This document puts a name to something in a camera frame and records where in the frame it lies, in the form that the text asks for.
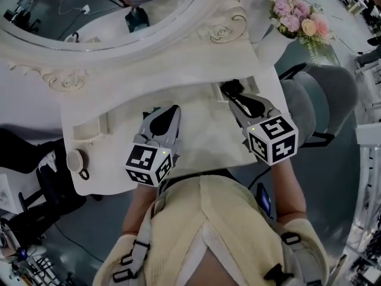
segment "black cable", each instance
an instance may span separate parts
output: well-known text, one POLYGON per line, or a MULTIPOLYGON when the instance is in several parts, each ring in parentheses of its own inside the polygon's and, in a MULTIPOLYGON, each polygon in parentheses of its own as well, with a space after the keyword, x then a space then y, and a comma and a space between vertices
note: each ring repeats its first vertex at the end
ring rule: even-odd
POLYGON ((250 191, 250 189, 252 188, 252 186, 255 184, 255 182, 260 178, 262 177, 263 175, 265 175, 266 173, 268 173, 270 171, 271 167, 269 166, 264 172, 260 173, 257 177, 254 178, 254 180, 250 183, 250 185, 248 186, 248 190, 250 191))
POLYGON ((313 5, 311 2, 307 1, 307 0, 303 0, 305 1, 306 3, 308 3, 309 5, 313 5))
POLYGON ((113 4, 118 5, 120 8, 124 8, 124 6, 120 5, 119 3, 116 3, 114 0, 109 0, 109 1, 112 2, 113 4))
POLYGON ((35 250, 34 250, 34 252, 33 252, 31 255, 28 255, 28 256, 33 256, 33 255, 36 253, 36 251, 37 251, 37 246, 36 246, 36 245, 34 245, 34 247, 35 247, 35 250))
POLYGON ((99 13, 103 13, 103 12, 108 12, 108 11, 112 11, 112 10, 116 10, 116 9, 117 9, 117 7, 113 7, 113 8, 109 8, 107 10, 90 12, 90 13, 88 13, 86 15, 95 15, 95 14, 99 14, 99 13))
POLYGON ((96 256, 94 256, 93 254, 91 254, 90 252, 88 252, 86 248, 84 248, 84 247, 81 246, 80 244, 76 243, 75 241, 73 241, 73 240, 71 240, 69 237, 67 237, 67 236, 61 231, 61 229, 57 226, 56 223, 54 223, 54 225, 55 225, 56 228, 59 230, 59 232, 63 235, 64 238, 66 238, 67 240, 71 241, 73 244, 77 245, 78 247, 82 248, 85 252, 88 253, 88 255, 92 256, 94 259, 98 260, 98 261, 101 262, 101 263, 104 263, 103 260, 100 260, 99 258, 97 258, 96 256))
POLYGON ((62 34, 60 35, 60 37, 57 38, 57 40, 59 40, 62 36, 64 36, 64 34, 66 33, 66 31, 71 28, 71 26, 74 24, 74 22, 76 22, 76 20, 79 18, 79 16, 81 16, 82 14, 84 13, 84 11, 81 11, 77 16, 76 18, 74 18, 74 20, 69 24, 69 26, 65 29, 65 31, 62 32, 62 34))
POLYGON ((339 36, 337 36, 337 38, 342 42, 342 43, 344 43, 344 45, 348 48, 348 49, 350 49, 353 53, 355 53, 355 54, 360 54, 360 55, 363 55, 364 53, 366 53, 366 52, 369 52, 369 51, 373 51, 374 49, 370 49, 370 50, 368 50, 368 51, 365 51, 365 52, 355 52, 355 51, 353 51, 339 36))

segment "shoulder strap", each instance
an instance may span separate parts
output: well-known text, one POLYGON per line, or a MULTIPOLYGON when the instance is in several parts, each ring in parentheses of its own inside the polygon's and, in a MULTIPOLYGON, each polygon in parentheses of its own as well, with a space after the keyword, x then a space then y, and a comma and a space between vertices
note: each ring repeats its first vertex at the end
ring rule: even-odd
MULTIPOLYGON (((319 266, 318 257, 310 244, 303 241, 299 234, 287 231, 281 224, 269 218, 264 210, 259 207, 263 218, 271 229, 282 239, 283 258, 285 262, 286 278, 283 281, 276 281, 277 286, 321 286, 323 280, 323 269, 319 266)), ((265 276, 275 279, 278 265, 272 268, 265 276)))
POLYGON ((145 286, 144 274, 140 274, 151 241, 151 219, 165 206, 166 193, 151 204, 146 212, 139 233, 129 254, 123 256, 111 271, 109 285, 145 286))

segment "yellow knit top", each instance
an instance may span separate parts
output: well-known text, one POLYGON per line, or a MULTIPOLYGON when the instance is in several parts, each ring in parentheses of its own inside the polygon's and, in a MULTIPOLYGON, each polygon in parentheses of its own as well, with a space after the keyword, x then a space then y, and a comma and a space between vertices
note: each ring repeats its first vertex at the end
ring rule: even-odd
MULTIPOLYGON (((281 239, 263 219, 252 194, 229 178, 201 176, 173 185, 165 208, 152 219, 151 249, 143 268, 147 286, 175 284, 186 253, 206 220, 221 236, 247 285, 275 285, 263 276, 276 264, 283 266, 281 239)), ((309 221, 295 219, 285 228, 310 242, 324 271, 325 284, 326 254, 309 221)), ((117 241, 93 285, 108 284, 105 272, 130 252, 135 238, 124 235, 117 241)))

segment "gray chair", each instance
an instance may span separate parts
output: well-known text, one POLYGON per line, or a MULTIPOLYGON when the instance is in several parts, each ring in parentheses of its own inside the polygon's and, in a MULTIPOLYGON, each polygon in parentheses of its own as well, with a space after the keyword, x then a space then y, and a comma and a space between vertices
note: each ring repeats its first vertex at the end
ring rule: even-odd
POLYGON ((303 63, 290 68, 279 79, 299 129, 298 146, 327 146, 358 101, 356 81, 350 72, 343 67, 303 63), (323 141, 308 142, 312 136, 323 141))

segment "white flower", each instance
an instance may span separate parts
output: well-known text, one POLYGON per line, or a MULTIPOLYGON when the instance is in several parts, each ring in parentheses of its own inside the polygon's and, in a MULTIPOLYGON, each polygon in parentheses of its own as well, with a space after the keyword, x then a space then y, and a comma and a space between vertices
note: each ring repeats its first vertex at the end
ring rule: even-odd
POLYGON ((280 21, 277 18, 271 18, 271 23, 274 27, 280 27, 280 21))
POLYGON ((294 2, 293 0, 288 0, 287 1, 288 5, 290 6, 291 9, 293 9, 295 7, 293 2, 294 2))

